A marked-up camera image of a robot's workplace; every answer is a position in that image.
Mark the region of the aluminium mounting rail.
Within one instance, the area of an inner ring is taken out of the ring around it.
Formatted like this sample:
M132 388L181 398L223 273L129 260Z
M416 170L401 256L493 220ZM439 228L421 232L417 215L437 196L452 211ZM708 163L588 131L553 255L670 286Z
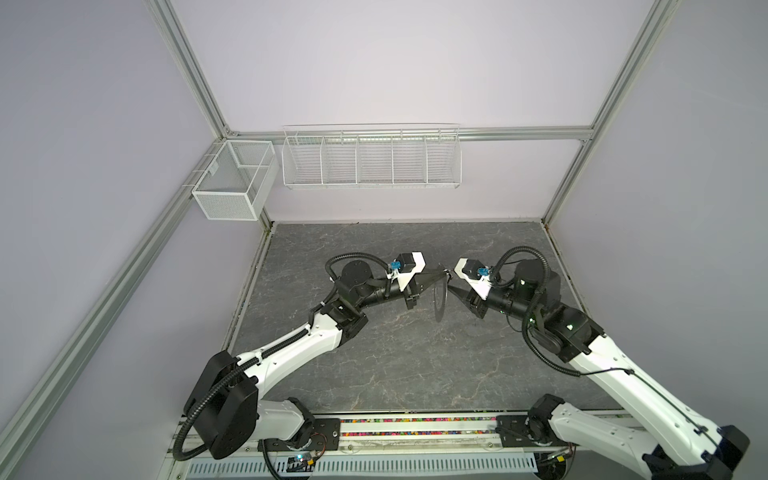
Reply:
M248 452L268 451L263 441L288 440L305 421L339 418L341 439L336 451L324 455L397 455L535 451L542 447L503 447L494 431L496 416L527 414L524 410L361 411L313 413L299 402L267 401L243 414L207 417L203 414L188 431L180 422L168 455L187 461L198 455L221 460Z

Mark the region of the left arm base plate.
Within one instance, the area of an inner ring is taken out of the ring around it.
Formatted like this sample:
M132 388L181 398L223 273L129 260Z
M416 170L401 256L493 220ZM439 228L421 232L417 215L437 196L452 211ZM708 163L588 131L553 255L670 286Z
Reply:
M266 447L269 452L287 451L336 451L341 439L341 421L339 418L315 418L305 421L298 432L288 440L269 438L258 447Z

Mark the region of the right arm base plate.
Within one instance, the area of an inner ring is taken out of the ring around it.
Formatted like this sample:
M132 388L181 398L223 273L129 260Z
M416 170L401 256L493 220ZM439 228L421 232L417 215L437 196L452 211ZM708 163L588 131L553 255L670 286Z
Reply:
M527 414L502 414L496 416L494 431L500 436L503 447L567 447L568 443L557 438L542 421L530 420Z

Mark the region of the aluminium frame profile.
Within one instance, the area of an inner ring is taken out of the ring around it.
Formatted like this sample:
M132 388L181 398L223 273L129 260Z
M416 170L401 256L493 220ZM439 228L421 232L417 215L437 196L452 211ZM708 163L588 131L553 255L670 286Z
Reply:
M226 124L592 121L647 1L177 1ZM142 1L1 5L1 420L213 138Z

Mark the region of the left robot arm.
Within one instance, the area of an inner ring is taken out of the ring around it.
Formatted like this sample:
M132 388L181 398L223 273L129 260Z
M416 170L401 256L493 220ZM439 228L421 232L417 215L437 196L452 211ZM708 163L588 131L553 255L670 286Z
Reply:
M445 267L427 267L420 252L387 262L365 252L336 255L324 265L332 288L307 321L273 342L234 355L227 350L205 365L183 408L184 421L171 453L179 462L203 453L220 460L255 439L290 449L308 447L319 429L298 399L266 399L282 380L315 358L345 345L368 324L366 308L401 299L416 306L422 293L446 285Z

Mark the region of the grey perforated ring disc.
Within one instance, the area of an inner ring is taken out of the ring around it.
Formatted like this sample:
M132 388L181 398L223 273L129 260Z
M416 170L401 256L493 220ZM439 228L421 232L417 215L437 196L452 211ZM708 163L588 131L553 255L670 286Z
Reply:
M444 271L441 274L440 279L433 286L433 310L434 318L437 323L440 323L445 315L449 280L449 272Z

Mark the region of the white mesh box basket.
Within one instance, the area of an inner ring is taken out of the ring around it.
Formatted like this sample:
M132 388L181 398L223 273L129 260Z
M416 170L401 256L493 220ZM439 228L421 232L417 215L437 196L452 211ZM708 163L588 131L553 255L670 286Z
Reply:
M225 140L192 194L208 220L258 221L278 171L272 142Z

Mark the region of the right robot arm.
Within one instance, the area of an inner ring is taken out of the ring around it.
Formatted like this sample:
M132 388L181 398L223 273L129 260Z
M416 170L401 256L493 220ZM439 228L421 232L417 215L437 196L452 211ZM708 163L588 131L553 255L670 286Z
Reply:
M454 272L469 287L449 289L475 316L493 310L519 320L523 341L539 360L569 377L590 379L640 425L623 427L545 394L525 420L500 421L500 435L581 446L645 479L733 478L750 445L747 435L687 406L586 313L563 303L560 278L540 251L513 247L493 266L461 258Z

